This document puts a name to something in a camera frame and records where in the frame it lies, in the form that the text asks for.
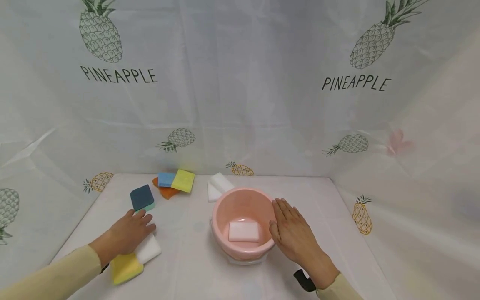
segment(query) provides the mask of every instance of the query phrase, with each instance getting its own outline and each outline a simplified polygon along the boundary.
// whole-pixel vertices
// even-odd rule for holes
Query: black strap
[[[106,266],[104,266],[103,269],[102,269],[102,272],[100,272],[100,274],[102,274],[103,271],[105,271],[105,269],[107,269],[109,265],[110,265],[110,264],[107,264]]]
[[[293,274],[295,279],[300,283],[301,287],[307,292],[313,292],[317,290],[317,287],[310,278],[307,278],[302,269]]]

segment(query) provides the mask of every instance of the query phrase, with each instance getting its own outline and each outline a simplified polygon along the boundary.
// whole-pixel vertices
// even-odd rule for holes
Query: white sponge
[[[233,184],[222,173],[216,173],[210,177],[210,183],[222,194],[234,188]]]
[[[252,241],[260,240],[257,222],[230,222],[228,229],[229,241]]]
[[[162,253],[162,248],[160,248],[153,233],[150,233],[150,235],[138,245],[137,249],[135,249],[135,254],[140,264],[147,263],[160,253]]]
[[[208,201],[215,202],[217,201],[222,193],[217,190],[211,183],[207,183],[207,191],[208,191]]]
[[[207,183],[208,201],[217,201],[223,193],[230,191],[234,187],[222,173],[213,175]]]

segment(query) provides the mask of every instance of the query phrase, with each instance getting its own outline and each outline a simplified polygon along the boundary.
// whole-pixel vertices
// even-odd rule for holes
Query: hand
[[[270,233],[275,244],[288,259],[307,271],[317,288],[330,286],[340,272],[318,245],[307,221],[283,198],[276,198],[272,204],[276,222],[270,221]]]
[[[117,255],[130,254],[137,246],[156,229],[152,215],[145,215],[144,209],[135,214],[133,209],[121,217],[104,234],[89,244],[98,254],[102,268]]]

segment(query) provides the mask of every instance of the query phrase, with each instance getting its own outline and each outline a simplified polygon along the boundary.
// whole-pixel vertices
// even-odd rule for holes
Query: pink plastic bowl
[[[231,242],[228,227],[231,221],[255,221],[259,224],[259,242]],[[269,223],[275,220],[272,200],[253,188],[235,188],[223,194],[215,203],[212,231],[220,247],[236,260],[249,261],[262,257],[275,245]]]

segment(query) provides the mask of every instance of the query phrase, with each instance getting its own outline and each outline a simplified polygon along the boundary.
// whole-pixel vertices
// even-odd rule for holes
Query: yellow sponge
[[[114,285],[122,284],[140,275],[144,265],[138,262],[135,253],[119,255],[110,262]]]
[[[173,179],[171,187],[182,192],[191,192],[194,179],[195,174],[179,169]]]

